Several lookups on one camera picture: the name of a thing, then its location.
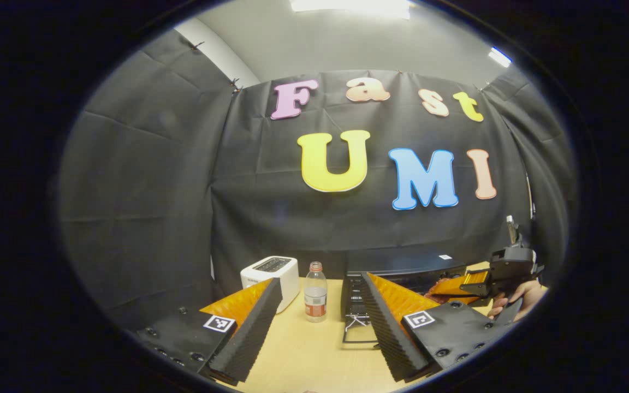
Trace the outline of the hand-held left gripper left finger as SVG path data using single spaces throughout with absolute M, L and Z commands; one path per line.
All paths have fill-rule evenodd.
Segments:
M 269 278 L 200 310 L 183 308 L 137 336 L 189 373 L 237 385 L 249 376 L 281 301 L 280 279 Z

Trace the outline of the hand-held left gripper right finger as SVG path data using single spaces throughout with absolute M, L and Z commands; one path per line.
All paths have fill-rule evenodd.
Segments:
M 438 304 L 369 272 L 361 296 L 392 378 L 411 382 L 469 361 L 504 336 L 512 309 L 490 319 L 460 300 Z

